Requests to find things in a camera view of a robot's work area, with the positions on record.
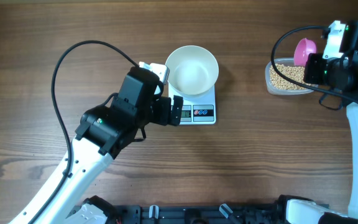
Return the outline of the pink plastic measuring scoop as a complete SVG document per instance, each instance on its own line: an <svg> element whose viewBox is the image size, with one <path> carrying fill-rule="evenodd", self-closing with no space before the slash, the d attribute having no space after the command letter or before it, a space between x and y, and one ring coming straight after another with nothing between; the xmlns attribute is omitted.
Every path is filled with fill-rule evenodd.
<svg viewBox="0 0 358 224"><path fill-rule="evenodd" d="M307 38L301 39L294 52L294 65L304 67L308 61L309 54L315 54L316 51L316 44L312 40Z"/></svg>

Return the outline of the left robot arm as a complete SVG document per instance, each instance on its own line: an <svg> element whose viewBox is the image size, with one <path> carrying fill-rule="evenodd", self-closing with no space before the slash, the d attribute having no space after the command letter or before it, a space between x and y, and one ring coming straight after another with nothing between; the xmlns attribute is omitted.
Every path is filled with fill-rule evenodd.
<svg viewBox="0 0 358 224"><path fill-rule="evenodd" d="M120 151L136 142L149 123L177 126L183 99L163 97L165 65L141 63L126 75L119 93L86 111L68 152L13 223L64 223L75 203Z"/></svg>

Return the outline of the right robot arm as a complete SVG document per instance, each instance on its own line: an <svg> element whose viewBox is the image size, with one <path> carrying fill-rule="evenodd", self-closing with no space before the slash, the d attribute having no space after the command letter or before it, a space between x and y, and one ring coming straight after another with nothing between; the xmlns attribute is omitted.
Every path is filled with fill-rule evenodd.
<svg viewBox="0 0 358 224"><path fill-rule="evenodd" d="M352 139L352 191L343 215L303 199L285 199L283 219L288 223L358 223L358 21L334 21L320 28L327 40L324 52L309 53L302 86L341 99Z"/></svg>

